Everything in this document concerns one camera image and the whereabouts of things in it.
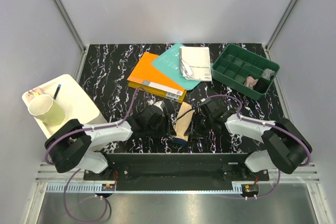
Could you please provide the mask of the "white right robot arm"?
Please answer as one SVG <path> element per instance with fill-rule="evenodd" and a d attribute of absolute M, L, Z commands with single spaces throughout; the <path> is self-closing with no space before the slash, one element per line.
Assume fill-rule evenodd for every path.
<path fill-rule="evenodd" d="M 212 100 L 204 100 L 192 116 L 185 135 L 207 138 L 209 131 L 241 135 L 263 143 L 265 150 L 250 153 L 238 167 L 239 176 L 244 180 L 252 179 L 265 169 L 276 168 L 292 174 L 311 158 L 311 145 L 287 118 L 278 121 L 251 119 Z"/>

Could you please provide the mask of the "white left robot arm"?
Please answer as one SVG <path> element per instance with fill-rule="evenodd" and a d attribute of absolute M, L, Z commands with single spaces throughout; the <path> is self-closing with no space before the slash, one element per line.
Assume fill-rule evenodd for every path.
<path fill-rule="evenodd" d="M 143 135 L 151 138 L 175 136 L 176 131 L 170 116 L 164 113 L 164 107 L 164 102 L 159 101 L 112 123 L 81 124 L 79 120 L 71 119 L 45 142 L 46 161 L 53 164 L 58 173 L 74 168 L 86 169 L 107 180 L 113 175 L 113 167 L 94 148 Z"/>

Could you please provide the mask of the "grey underwear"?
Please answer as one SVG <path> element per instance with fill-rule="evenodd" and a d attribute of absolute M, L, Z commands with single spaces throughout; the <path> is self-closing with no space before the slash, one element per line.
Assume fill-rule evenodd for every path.
<path fill-rule="evenodd" d="M 271 80 L 273 76 L 275 75 L 275 71 L 266 68 L 263 73 L 261 74 L 261 77 L 266 79 L 266 80 Z"/>

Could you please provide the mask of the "beige underwear navy trim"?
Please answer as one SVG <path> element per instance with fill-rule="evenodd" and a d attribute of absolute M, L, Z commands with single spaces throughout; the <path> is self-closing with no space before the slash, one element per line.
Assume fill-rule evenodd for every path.
<path fill-rule="evenodd" d="M 195 109 L 188 103 L 183 102 L 177 115 L 177 119 L 174 125 L 176 135 L 172 138 L 173 143 L 186 145 L 188 142 L 188 136 L 185 135 L 186 131 L 191 123 L 192 116 Z"/>

